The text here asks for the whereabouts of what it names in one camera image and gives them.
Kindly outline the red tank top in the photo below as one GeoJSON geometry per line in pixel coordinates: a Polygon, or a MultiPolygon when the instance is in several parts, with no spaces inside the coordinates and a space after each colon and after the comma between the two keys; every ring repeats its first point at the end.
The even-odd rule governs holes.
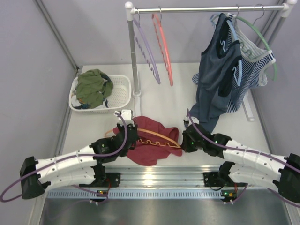
{"type": "Polygon", "coordinates": [[[177,127],[165,127],[145,116],[134,118],[134,122],[138,128],[139,140],[135,148],[127,153],[131,161],[138,165],[154,166],[158,160],[166,159],[169,155],[182,156],[177,127]]]}

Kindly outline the orange hanger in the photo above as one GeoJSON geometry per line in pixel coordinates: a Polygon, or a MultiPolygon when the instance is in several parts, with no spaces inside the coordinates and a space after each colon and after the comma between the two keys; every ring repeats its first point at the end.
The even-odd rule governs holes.
{"type": "Polygon", "coordinates": [[[144,132],[144,133],[147,133],[147,134],[150,134],[150,135],[157,136],[157,137],[162,138],[166,141],[165,143],[161,143],[159,141],[152,142],[151,140],[143,141],[143,140],[139,139],[138,142],[140,142],[140,143],[143,143],[143,144],[146,144],[146,145],[160,146],[160,147],[170,147],[170,148],[173,148],[173,149],[181,149],[181,146],[176,141],[174,141],[173,139],[171,139],[167,136],[164,136],[162,134],[159,134],[157,132],[153,132],[153,131],[150,131],[150,130],[147,130],[147,129],[138,128],[137,130],[140,131],[140,132],[144,132]]]}

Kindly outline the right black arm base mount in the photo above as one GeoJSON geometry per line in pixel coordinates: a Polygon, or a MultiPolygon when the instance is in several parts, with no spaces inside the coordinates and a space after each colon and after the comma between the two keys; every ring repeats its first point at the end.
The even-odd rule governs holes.
{"type": "Polygon", "coordinates": [[[218,172],[204,172],[203,181],[205,187],[214,191],[219,191],[224,187],[223,183],[218,177],[218,172]]]}

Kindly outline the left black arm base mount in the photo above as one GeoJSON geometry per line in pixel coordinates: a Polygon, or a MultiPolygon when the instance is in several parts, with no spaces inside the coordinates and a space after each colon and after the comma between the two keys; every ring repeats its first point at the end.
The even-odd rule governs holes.
{"type": "Polygon", "coordinates": [[[106,172],[105,175],[97,175],[91,184],[80,184],[82,188],[116,188],[120,184],[119,172],[106,172]]]}

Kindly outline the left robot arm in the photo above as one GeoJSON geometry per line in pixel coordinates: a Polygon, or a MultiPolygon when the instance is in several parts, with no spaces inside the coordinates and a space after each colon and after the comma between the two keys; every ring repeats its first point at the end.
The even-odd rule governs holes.
{"type": "Polygon", "coordinates": [[[99,187],[107,178],[104,164],[127,156],[139,139],[138,126],[118,125],[118,133],[58,157],[24,160],[20,169],[23,199],[33,199],[55,188],[80,185],[99,187]]]}

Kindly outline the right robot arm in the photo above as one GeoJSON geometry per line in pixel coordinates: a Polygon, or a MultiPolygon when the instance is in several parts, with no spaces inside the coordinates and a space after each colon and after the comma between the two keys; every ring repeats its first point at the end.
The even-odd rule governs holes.
{"type": "Polygon", "coordinates": [[[224,160],[218,179],[224,186],[245,183],[270,189],[281,197],[300,202],[300,157],[267,154],[245,146],[223,134],[211,134],[199,124],[183,131],[185,152],[203,150],[224,160]]]}

